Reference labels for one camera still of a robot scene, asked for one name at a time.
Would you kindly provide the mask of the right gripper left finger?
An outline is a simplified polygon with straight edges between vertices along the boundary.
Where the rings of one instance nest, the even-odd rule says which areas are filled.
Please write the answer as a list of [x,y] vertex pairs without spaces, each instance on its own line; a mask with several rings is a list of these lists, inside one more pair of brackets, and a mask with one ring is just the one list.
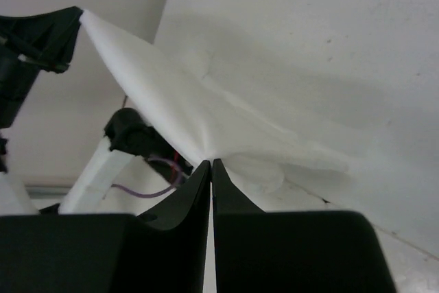
[[141,215],[1,218],[2,292],[201,292],[210,163]]

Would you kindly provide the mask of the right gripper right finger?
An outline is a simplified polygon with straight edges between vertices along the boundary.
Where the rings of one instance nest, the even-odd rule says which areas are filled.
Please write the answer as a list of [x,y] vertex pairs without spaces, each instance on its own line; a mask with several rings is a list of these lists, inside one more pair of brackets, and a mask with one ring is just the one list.
[[355,211],[266,212],[212,168],[218,292],[394,292],[371,223]]

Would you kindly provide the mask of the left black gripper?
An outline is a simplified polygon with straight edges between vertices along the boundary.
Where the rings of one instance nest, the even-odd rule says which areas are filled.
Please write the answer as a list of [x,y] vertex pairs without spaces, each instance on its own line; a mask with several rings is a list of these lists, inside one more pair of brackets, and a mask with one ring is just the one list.
[[1,127],[9,128],[38,76],[64,73],[73,58],[83,10],[70,7],[26,17],[1,17]]

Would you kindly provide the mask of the white tank top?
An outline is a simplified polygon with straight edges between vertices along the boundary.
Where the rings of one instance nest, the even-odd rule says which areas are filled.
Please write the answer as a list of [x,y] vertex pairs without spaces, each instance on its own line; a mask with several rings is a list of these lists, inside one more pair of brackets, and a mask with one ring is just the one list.
[[267,193],[285,167],[344,173],[348,164],[296,134],[283,132],[168,59],[157,47],[99,18],[81,16],[98,54],[142,116],[192,165],[221,159],[239,186]]

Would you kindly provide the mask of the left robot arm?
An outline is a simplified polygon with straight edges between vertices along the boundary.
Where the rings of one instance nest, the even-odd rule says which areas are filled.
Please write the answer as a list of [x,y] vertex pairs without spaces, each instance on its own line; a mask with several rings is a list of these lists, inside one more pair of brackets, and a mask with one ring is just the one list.
[[[12,126],[41,71],[60,74],[70,67],[81,25],[92,19],[92,13],[76,6],[34,16],[1,17],[1,129]],[[168,182],[168,187],[141,194],[114,182],[138,156]],[[113,187],[138,198],[156,198],[181,186],[192,170],[193,166],[135,109],[123,107],[104,127],[95,153],[62,202],[41,212],[90,213]]]

